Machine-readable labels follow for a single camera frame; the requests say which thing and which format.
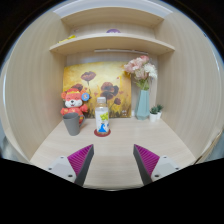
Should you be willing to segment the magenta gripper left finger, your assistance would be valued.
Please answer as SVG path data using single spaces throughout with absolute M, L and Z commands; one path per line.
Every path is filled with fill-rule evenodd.
M 56 176 L 82 186 L 94 155 L 94 145 L 88 145 L 73 154 L 58 157 L 46 170 Z

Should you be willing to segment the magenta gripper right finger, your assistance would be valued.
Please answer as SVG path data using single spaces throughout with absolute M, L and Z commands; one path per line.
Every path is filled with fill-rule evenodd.
M 180 167 L 168 156 L 158 156 L 137 144 L 134 145 L 133 155 L 144 185 L 180 170 Z

